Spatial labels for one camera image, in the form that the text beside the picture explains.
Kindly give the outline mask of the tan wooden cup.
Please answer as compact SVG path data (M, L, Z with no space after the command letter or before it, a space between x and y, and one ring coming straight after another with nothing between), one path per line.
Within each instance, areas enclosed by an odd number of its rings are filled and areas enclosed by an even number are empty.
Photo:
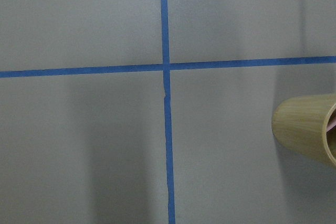
M309 95L282 102L272 115L271 127L284 147L335 167L335 94Z

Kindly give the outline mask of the pink chopstick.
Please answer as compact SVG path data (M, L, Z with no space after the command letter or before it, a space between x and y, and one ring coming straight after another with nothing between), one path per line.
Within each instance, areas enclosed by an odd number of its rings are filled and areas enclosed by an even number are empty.
M335 126L336 126L336 119L330 120L330 121L328 122L326 131L327 131L327 132L330 131L330 130L333 129Z

